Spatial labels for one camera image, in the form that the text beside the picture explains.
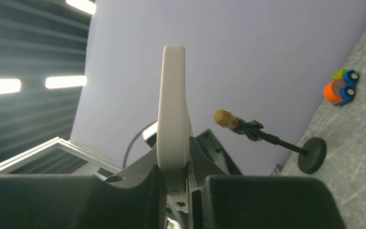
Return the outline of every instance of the gold cylinder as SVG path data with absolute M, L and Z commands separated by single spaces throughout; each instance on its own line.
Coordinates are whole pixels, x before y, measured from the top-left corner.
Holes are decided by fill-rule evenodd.
M 214 122 L 217 123 L 222 128 L 229 128 L 235 130 L 239 127 L 239 120 L 232 115 L 228 110 L 217 110 L 214 113 Z

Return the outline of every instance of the screw hole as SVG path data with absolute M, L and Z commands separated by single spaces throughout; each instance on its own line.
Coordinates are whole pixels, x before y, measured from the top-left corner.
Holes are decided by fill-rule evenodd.
M 122 177 L 119 177 L 119 176 L 111 176 L 109 178 L 106 179 L 106 182 L 107 183 L 113 183 L 113 182 L 119 182 L 119 181 L 122 181 L 123 178 Z

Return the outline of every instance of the black round base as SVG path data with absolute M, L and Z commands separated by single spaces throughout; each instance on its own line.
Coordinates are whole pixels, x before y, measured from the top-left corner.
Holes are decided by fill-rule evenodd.
M 313 137 L 305 142 L 302 149 L 308 150 L 308 155 L 300 154 L 298 156 L 298 167 L 303 173 L 313 174 L 325 160 L 326 142 L 319 137 Z

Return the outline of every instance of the yellow block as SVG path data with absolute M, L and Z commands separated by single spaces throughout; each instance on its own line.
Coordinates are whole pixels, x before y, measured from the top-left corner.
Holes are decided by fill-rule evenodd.
M 333 78 L 332 81 L 334 80 L 338 80 L 338 79 L 342 79 L 343 75 L 347 72 L 348 70 L 346 68 L 342 68 L 337 70 L 335 73 L 333 73 Z

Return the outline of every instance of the black wheel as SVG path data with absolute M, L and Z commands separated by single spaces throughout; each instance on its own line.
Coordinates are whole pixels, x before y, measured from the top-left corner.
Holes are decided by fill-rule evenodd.
M 345 93 L 348 95 L 348 96 L 350 96 L 350 97 L 354 97 L 354 95 L 356 94 L 356 91 L 353 89 L 353 88 L 351 88 L 351 87 L 346 87 L 345 88 Z
M 357 82 L 360 79 L 360 76 L 356 72 L 349 72 L 347 76 L 353 82 Z

